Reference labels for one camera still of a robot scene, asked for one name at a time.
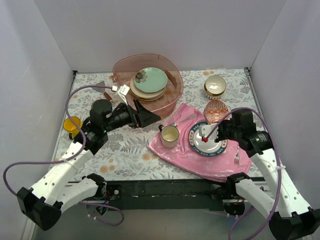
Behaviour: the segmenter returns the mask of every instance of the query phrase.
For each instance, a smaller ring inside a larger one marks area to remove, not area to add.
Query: cream mug
[[[161,142],[166,148],[172,149],[178,144],[179,130],[175,126],[159,125]]]

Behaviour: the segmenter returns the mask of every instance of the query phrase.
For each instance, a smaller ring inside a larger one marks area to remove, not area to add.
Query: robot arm
[[[261,171],[273,196],[278,188],[278,169],[272,141],[266,131],[257,131],[250,110],[239,109],[232,113],[231,120],[218,126],[215,141],[237,141],[253,163]],[[285,167],[281,165],[281,188],[277,209],[269,221],[269,228],[277,240],[294,240],[313,234],[320,225],[320,209],[312,209],[302,197]],[[248,200],[265,218],[275,201],[261,191],[245,173],[227,178],[227,187],[233,196]]]
[[[109,100],[95,101],[81,130],[86,136],[85,148],[69,161],[54,165],[49,172],[29,189],[22,187],[16,194],[20,209],[42,230],[50,229],[60,218],[62,212],[79,201],[95,196],[101,197],[106,192],[103,177],[91,174],[72,187],[65,187],[81,166],[90,160],[108,141],[107,133],[129,125],[131,128],[143,128],[161,118],[146,110],[134,100],[136,110],[125,103],[120,103],[114,110]],[[78,133],[63,159],[77,153],[83,145],[83,137]]]

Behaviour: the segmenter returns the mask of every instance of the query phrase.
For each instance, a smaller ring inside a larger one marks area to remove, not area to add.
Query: table
[[[226,81],[226,91],[221,100],[229,110],[239,107],[249,107],[258,110],[256,99],[252,92],[252,86],[248,81],[243,69],[208,69],[188,70],[180,72],[184,89],[178,100],[175,111],[182,103],[203,112],[206,104],[210,101],[205,97],[203,85],[211,75],[219,75]],[[85,86],[105,81],[111,86],[112,73],[77,73],[72,86],[72,91]],[[76,93],[69,103],[71,116],[80,117],[82,120],[89,116],[93,101],[103,99],[102,93],[91,88],[86,88]],[[113,107],[119,103],[115,100]],[[164,124],[171,116],[162,119]],[[259,130],[263,124],[256,115],[253,116]],[[158,158],[146,148],[149,142],[157,134],[158,125],[154,123],[145,128],[131,129],[128,126],[116,129],[108,133],[108,142],[99,152],[89,160],[74,175],[71,181],[80,181],[82,176],[96,173],[107,181],[134,181],[134,180],[167,180],[167,179],[199,179],[200,177],[182,170],[165,160]],[[59,160],[68,149],[71,140],[68,133],[62,129],[54,160]],[[262,177],[258,168],[252,163],[248,175],[250,177]]]

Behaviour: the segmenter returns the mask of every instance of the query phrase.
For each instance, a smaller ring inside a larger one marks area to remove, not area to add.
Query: white wall
[[[313,208],[320,208],[319,64],[320,1],[287,0],[254,61],[252,80],[280,157]]]
[[[35,0],[72,70],[158,53],[180,70],[254,62],[286,0]]]
[[[0,1],[0,169],[17,161],[50,161],[72,71],[33,0]],[[48,166],[17,166],[8,180],[29,187]],[[0,239],[20,239],[26,217],[0,183]]]

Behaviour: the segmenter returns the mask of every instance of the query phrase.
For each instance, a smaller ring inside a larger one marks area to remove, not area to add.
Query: pink napkin
[[[195,117],[179,124],[177,127],[180,131],[177,146],[174,148],[164,147],[161,143],[160,133],[158,133],[147,148],[154,152],[158,157],[181,169],[216,182],[225,182],[229,175],[235,173],[248,173],[251,159],[244,150],[240,149],[239,152],[240,165],[235,165],[235,155],[238,147],[238,144],[235,141],[228,140],[225,152],[216,157],[199,155],[191,148],[188,140],[189,130],[195,123],[205,121],[203,113],[194,107],[183,103],[165,126],[173,122],[179,123],[191,114],[195,114]]]

